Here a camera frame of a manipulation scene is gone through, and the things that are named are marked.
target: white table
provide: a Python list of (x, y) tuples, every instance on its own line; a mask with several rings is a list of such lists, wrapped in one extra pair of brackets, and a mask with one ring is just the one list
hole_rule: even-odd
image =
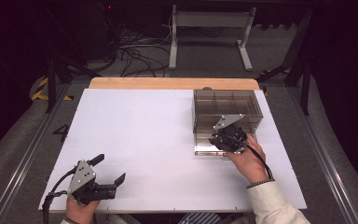
[[(264, 116), (256, 134), (267, 164), (286, 199), (306, 208), (266, 98), (262, 91), (255, 94)], [(251, 210), (248, 182), (231, 161), (194, 155), (192, 97), (192, 90), (85, 90), (41, 204), (79, 160), (103, 153), (105, 160), (93, 168), (96, 182), (112, 184), (127, 176), (116, 198), (103, 200), (98, 213)], [(69, 182), (68, 177), (58, 190)], [(50, 212), (64, 212), (65, 200), (56, 198)]]

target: metal rail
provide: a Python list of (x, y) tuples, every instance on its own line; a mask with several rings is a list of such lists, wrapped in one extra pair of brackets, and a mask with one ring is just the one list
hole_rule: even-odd
[[(58, 99), (63, 99), (65, 94), (69, 89), (69, 84), (63, 84), (58, 90)], [(13, 173), (12, 177), (10, 178), (9, 183), (7, 184), (7, 188), (5, 189), (4, 193), (0, 198), (0, 223), (3, 222), (5, 215), (7, 213), (8, 208), (10, 207), (11, 203), (14, 200), (17, 192), (20, 189), (22, 181), (24, 180), (25, 176), (27, 175), (33, 161), (34, 157), (36, 156), (39, 148), (43, 142), (43, 138), (50, 124), (51, 120), (54, 117), (54, 114), (57, 111), (62, 100), (57, 101), (55, 106), (52, 107), (51, 111), (45, 115), (41, 124), (39, 125), (34, 138), (32, 139), (30, 145), (28, 146), (24, 156), (22, 157), (17, 169)]]
[(358, 214), (351, 202), (350, 196), (346, 191), (344, 184), (341, 181), (341, 178), (332, 162), (330, 156), (328, 155), (327, 150), (324, 145), (319, 140), (318, 134), (314, 131), (312, 121), (309, 116), (304, 115), (303, 110), (300, 105), (300, 98), (295, 88), (287, 88), (289, 95), (296, 106), (296, 112), (300, 115), (304, 126), (306, 127), (310, 140), (312, 143), (313, 150), (315, 152), (316, 158), (321, 164), (324, 175), (327, 179), (327, 182), (333, 191), (334, 196), (336, 197), (339, 209), (341, 210), (342, 215), (344, 216), (347, 223), (358, 224)]

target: transparent container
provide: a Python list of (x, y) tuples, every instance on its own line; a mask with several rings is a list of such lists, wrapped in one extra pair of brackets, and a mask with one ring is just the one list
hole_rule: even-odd
[(252, 136), (263, 119), (254, 91), (195, 90), (193, 133), (196, 155), (225, 155), (209, 142), (213, 138), (213, 127), (222, 116), (239, 118), (235, 123)]

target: human hand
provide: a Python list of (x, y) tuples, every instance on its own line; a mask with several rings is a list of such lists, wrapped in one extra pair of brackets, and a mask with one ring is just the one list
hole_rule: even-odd
[[(266, 154), (257, 141), (248, 135), (249, 147), (252, 147), (263, 160), (266, 160)], [(258, 159), (250, 149), (245, 149), (241, 154), (227, 152), (227, 157), (235, 164), (237, 169), (244, 175), (251, 184), (266, 180), (267, 176), (263, 162)]]
[(68, 197), (66, 200), (66, 217), (80, 224), (90, 224), (92, 215), (100, 202), (101, 201), (92, 201), (85, 205)]

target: white sleeve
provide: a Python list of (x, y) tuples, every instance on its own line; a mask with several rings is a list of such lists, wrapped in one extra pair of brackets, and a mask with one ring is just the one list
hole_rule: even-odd
[(275, 181), (249, 188), (248, 193), (257, 224), (309, 223), (298, 209), (284, 199)]

